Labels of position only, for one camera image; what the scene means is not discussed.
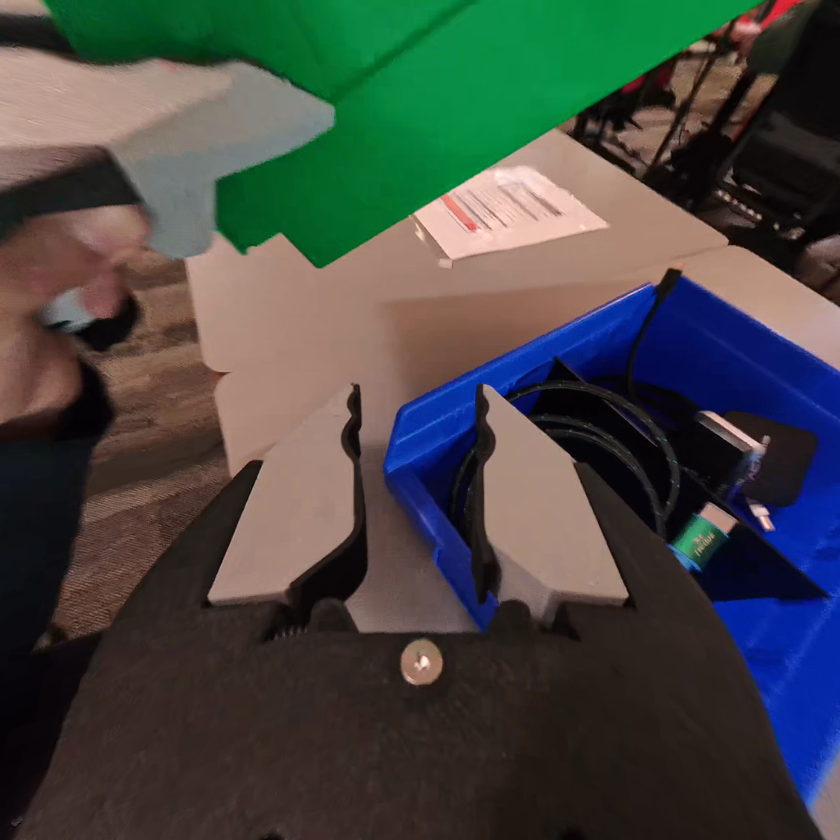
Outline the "green storage bin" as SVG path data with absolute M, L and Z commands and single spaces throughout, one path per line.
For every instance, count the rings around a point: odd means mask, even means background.
M 334 109 L 224 178 L 216 230 L 327 266 L 747 12 L 746 1 L 46 2 L 87 59 L 251 60 Z

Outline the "brushed metal hub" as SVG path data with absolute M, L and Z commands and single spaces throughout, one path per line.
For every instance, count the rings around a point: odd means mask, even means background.
M 717 497 L 730 498 L 758 474 L 769 442 L 754 439 L 716 413 L 698 412 L 693 423 L 696 472 Z

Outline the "black bin divider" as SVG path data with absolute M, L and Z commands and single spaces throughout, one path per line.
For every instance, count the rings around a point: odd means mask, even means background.
M 546 378 L 546 381 L 548 380 L 599 385 L 627 397 L 623 384 L 617 376 L 608 375 L 596 377 L 594 381 L 587 381 L 560 357 L 553 359 Z M 638 406 L 643 408 L 665 431 L 675 449 L 679 465 L 697 474 L 697 454 L 693 446 L 695 414 L 689 412 L 692 407 L 690 401 L 681 395 L 668 392 L 665 388 L 646 383 L 637 386 L 637 395 L 640 398 Z M 579 415 L 581 419 L 586 419 L 604 429 L 607 429 L 608 422 L 614 424 L 617 418 L 620 418 L 628 421 L 654 442 L 647 430 L 634 418 L 625 418 L 616 409 L 588 395 L 561 392 L 538 395 L 529 409 L 529 414 L 541 412 Z M 591 461 L 588 462 L 581 455 L 563 448 L 576 459 L 591 466 L 603 478 Z M 604 481 L 647 526 L 655 531 L 654 524 L 643 517 L 643 514 L 648 511 L 646 508 L 641 508 L 640 505 L 632 506 L 629 499 L 622 497 L 614 479 L 604 479 Z M 709 568 L 700 574 L 692 572 L 704 592 L 714 602 L 764 598 L 773 598 L 783 602 L 826 599 L 827 593 L 821 586 L 797 569 L 781 551 L 770 544 L 766 537 L 760 535 L 758 522 L 754 516 L 747 513 L 746 501 L 739 494 L 739 490 L 736 490 L 730 498 L 718 497 L 725 502 L 726 509 L 738 519 L 730 540 L 712 557 Z

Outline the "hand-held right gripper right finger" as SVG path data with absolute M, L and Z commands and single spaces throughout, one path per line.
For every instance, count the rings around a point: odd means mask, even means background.
M 476 598 L 519 601 L 552 625 L 561 606 L 623 606 L 628 590 L 579 464 L 491 386 L 476 388 L 470 491 Z

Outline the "person's left hand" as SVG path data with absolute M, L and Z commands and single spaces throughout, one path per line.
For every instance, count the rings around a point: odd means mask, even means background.
M 149 225 L 136 206 L 100 206 L 36 217 L 1 247 L 1 437 L 50 437 L 81 393 L 74 341 L 39 314 L 79 289 L 96 319 L 116 316 L 128 296 L 121 267 L 138 256 Z

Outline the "black chair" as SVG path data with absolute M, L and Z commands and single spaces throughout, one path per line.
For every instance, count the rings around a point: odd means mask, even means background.
M 817 2 L 724 169 L 806 227 L 838 214 L 839 5 Z

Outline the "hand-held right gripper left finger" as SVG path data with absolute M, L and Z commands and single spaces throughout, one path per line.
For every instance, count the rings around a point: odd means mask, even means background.
M 308 618 L 368 571 L 361 389 L 347 384 L 266 454 L 207 594 L 212 606 L 280 603 Z

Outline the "blue storage bin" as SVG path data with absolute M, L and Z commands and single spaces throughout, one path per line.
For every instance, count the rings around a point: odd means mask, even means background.
M 448 520 L 448 493 L 476 440 L 478 384 L 506 395 L 546 382 L 555 357 L 587 381 L 617 376 L 655 292 L 634 290 L 405 404 L 383 471 L 390 492 L 433 549 L 436 566 L 480 628 L 497 600 L 476 599 L 469 546 Z M 682 279 L 652 322 L 635 366 L 646 383 L 685 397 L 690 413 L 730 411 L 813 432 L 817 448 L 797 502 L 747 499 L 759 535 L 821 586 L 827 598 L 714 602 L 745 657 L 770 714 L 792 779 L 812 805 L 831 773 L 839 740 L 838 370 Z

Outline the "laminated sheet red label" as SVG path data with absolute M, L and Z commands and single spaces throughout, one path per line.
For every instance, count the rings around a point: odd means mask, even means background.
M 443 266 L 610 227 L 528 165 L 483 171 L 418 209 L 413 219 L 417 236 L 435 248 Z

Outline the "person's left forearm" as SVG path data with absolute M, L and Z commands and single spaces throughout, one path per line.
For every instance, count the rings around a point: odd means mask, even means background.
M 112 416 L 99 373 L 80 362 L 80 394 L 53 425 L 2 437 L 2 666 L 32 651 L 55 611 L 91 457 Z

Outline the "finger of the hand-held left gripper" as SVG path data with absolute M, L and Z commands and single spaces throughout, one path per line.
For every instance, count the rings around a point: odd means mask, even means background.
M 331 130 L 334 107 L 253 65 L 222 65 L 207 94 L 119 142 L 119 165 L 150 219 L 150 247 L 168 258 L 206 252 L 224 178 L 296 151 Z
M 2 59 L 2 226 L 141 204 L 117 150 L 229 87 L 228 70 L 159 59 L 129 66 Z

